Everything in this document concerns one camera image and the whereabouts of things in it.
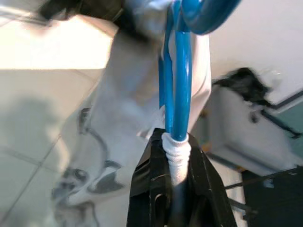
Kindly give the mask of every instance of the white cloth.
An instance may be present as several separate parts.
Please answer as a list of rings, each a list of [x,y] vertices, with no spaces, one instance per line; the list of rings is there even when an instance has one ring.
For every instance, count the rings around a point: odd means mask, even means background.
[[[193,36],[193,41],[189,130],[211,89],[208,37]],[[53,190],[59,226],[126,226],[132,174],[148,141],[141,135],[164,127],[157,55],[155,45],[138,43],[121,32],[114,37],[98,87],[62,132],[74,155]],[[68,144],[68,137],[77,143]]]

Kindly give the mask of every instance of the white wall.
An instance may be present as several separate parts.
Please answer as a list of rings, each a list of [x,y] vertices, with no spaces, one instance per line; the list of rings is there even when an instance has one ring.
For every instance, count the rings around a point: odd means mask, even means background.
[[[278,103],[303,88],[303,0],[242,0],[210,35],[213,78],[252,67]]]

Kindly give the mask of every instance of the white tiled floor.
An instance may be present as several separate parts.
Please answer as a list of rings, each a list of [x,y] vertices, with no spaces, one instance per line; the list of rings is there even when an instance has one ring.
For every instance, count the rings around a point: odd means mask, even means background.
[[[96,85],[112,41],[97,29],[95,20],[79,16],[48,29],[29,23],[36,22],[30,11],[42,2],[0,0],[0,226],[4,227],[55,226],[51,189],[71,156],[59,133]]]

